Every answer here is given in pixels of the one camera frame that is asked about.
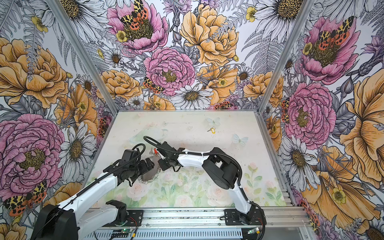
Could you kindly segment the coloured tagged keys bunch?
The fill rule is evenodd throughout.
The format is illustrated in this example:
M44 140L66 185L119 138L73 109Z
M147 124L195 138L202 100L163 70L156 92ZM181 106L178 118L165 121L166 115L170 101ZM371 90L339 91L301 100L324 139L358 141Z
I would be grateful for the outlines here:
M159 156L159 152L157 151L156 148L151 148L149 154L150 154L150 156L152 156L152 157L158 157L158 156Z

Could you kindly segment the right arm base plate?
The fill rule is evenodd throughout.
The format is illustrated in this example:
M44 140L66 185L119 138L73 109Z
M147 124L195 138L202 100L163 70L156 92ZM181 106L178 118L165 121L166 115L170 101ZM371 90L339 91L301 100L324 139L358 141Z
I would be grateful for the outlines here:
M247 214L236 209L225 209L221 219L225 221L226 226L261 226L267 224L263 212L258 209L251 209Z

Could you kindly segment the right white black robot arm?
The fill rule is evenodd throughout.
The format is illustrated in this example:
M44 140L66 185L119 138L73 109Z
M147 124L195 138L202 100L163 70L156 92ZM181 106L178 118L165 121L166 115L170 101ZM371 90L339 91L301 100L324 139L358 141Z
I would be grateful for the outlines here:
M231 216L235 221L243 225L266 225L264 210L248 199L241 185L243 171L240 164L220 148L199 153L183 148L176 150L163 142L156 144L155 152L160 156L159 165L163 171L172 168L176 172L187 167L204 170L219 188L229 192L236 209Z

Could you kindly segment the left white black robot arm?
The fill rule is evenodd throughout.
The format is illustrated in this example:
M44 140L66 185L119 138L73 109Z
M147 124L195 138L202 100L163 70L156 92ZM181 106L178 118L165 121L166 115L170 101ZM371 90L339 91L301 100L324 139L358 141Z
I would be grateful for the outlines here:
M84 189L58 205L49 204L40 211L32 233L33 240L80 240L100 227L130 221L127 205L111 200L98 211L88 210L101 197L123 182L132 185L155 164L141 158L139 150L126 150L123 157L106 167L103 173Z

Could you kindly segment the aluminium front rail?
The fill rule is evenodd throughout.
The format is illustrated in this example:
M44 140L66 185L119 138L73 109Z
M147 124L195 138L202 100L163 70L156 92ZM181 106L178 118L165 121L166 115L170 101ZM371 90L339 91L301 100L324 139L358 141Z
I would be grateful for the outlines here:
M220 208L142 208L142 216L135 217L133 226L140 229L187 229L187 228L254 228L259 219L251 225L239 221L228 224L225 210ZM309 227L310 221L302 207L263 207L267 228Z

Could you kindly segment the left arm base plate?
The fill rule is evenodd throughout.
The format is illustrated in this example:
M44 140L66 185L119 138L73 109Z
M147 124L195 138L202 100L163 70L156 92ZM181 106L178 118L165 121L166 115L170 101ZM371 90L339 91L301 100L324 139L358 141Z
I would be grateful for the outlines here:
M140 227L144 218L143 210L127 210L125 221L121 227Z

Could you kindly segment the yellow tagged key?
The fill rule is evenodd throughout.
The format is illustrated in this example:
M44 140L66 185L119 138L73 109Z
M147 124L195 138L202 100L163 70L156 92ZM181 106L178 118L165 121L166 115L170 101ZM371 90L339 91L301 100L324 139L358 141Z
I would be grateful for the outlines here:
M209 130L207 130L207 132L211 132L212 134L215 134L216 133L216 128L215 127L211 127Z

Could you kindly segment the silver metal keyring plate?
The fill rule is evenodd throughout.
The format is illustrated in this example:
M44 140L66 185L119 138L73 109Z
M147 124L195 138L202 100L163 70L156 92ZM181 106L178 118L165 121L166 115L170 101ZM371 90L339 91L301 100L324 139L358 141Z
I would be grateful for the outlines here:
M155 165L153 169L151 169L149 172L139 177L139 182L141 184L152 183L158 177L159 173L162 171L157 161L155 161L154 164Z

